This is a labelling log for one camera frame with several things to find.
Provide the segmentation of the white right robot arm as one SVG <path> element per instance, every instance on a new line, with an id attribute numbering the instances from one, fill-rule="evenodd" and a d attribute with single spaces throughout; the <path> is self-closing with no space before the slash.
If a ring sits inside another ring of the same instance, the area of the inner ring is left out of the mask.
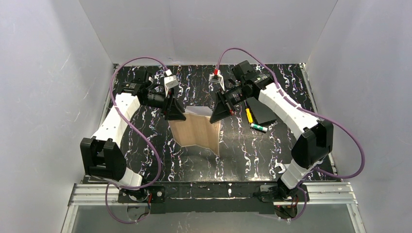
<path id="1" fill-rule="evenodd" d="M 234 115 L 235 106 L 247 98 L 255 98 L 276 114 L 296 138 L 291 163 L 277 181 L 278 193 L 289 194 L 332 151 L 333 124 L 305 113 L 299 104 L 287 99 L 272 74 L 257 72 L 248 61 L 235 65 L 232 73 L 238 83 L 227 91 L 220 89 L 215 93 L 215 107 L 209 121 L 215 123 Z"/>

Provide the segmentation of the brown kraft envelope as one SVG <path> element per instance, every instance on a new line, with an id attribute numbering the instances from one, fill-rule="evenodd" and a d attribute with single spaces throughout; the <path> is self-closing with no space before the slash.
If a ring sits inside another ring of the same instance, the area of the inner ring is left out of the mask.
<path id="1" fill-rule="evenodd" d="M 209 116 L 184 114 L 186 120 L 169 121 L 175 142 L 181 147 L 198 146 L 219 156 L 219 141 L 222 124 L 210 123 Z"/>

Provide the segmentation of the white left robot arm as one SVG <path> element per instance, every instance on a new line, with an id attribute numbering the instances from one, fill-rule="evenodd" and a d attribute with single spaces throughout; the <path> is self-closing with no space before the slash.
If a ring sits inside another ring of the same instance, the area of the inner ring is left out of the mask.
<path id="1" fill-rule="evenodd" d="M 177 103 L 174 87 L 179 85 L 175 75 L 164 79 L 163 92 L 157 93 L 159 85 L 153 82 L 150 73 L 144 72 L 131 82 L 124 82 L 115 103 L 99 129 L 90 137 L 83 138 L 80 150 L 85 173 L 129 190 L 138 190 L 143 177 L 127 167 L 120 150 L 128 121 L 141 105 L 160 109 L 166 120 L 186 120 L 183 107 Z"/>

